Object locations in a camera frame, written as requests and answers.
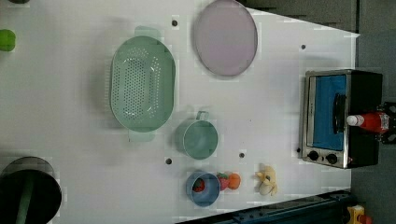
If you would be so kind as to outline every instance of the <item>black pot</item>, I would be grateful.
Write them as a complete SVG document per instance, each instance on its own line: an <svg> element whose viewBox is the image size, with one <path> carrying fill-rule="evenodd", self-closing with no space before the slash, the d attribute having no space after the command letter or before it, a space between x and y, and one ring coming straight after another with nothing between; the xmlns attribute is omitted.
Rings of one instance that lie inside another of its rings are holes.
<svg viewBox="0 0 396 224"><path fill-rule="evenodd" d="M12 162L0 177L0 223L47 224L62 202L50 165L39 158Z"/></svg>

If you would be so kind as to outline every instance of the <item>red bottle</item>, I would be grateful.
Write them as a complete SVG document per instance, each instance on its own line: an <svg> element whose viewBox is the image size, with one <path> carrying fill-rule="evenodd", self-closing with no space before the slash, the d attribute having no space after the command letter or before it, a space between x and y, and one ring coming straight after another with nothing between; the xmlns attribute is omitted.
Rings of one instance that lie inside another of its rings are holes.
<svg viewBox="0 0 396 224"><path fill-rule="evenodd" d="M389 129L389 116L383 112L351 115L346 118L350 126L359 126L372 133L385 133Z"/></svg>

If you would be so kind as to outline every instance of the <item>dark floor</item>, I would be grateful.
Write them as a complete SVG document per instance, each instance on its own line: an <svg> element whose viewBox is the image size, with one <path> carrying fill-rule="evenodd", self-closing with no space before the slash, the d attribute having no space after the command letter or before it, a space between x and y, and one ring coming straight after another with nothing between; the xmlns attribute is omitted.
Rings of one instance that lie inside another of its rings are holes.
<svg viewBox="0 0 396 224"><path fill-rule="evenodd" d="M396 102L396 0L238 1L246 7L361 34L357 66L382 73L383 101ZM351 191L375 224L396 223L396 145L380 146L378 165L352 170Z"/></svg>
<svg viewBox="0 0 396 224"><path fill-rule="evenodd" d="M384 75L383 101L396 102L396 1L361 1L358 67ZM377 166L352 170L351 191L377 224L396 222L396 145L381 145Z"/></svg>

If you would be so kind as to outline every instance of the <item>red food item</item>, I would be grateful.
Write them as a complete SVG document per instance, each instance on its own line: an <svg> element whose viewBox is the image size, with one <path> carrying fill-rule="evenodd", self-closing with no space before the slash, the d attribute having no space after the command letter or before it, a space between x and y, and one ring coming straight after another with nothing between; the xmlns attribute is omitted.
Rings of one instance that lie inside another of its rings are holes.
<svg viewBox="0 0 396 224"><path fill-rule="evenodd" d="M192 186L192 190L199 193L205 189L205 181L201 178L198 178L194 185Z"/></svg>
<svg viewBox="0 0 396 224"><path fill-rule="evenodd" d="M230 178L222 173L218 173L218 180L220 182L220 190L225 190L228 188L228 185L230 184Z"/></svg>

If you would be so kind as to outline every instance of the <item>toaster oven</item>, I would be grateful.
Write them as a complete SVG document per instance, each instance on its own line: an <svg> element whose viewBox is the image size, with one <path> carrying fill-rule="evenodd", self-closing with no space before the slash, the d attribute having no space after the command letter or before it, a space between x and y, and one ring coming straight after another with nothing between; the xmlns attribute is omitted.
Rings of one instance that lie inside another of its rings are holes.
<svg viewBox="0 0 396 224"><path fill-rule="evenodd" d="M350 127L346 117L381 105L382 75L357 70L310 71L305 76L302 158L338 168L374 165L374 134Z"/></svg>

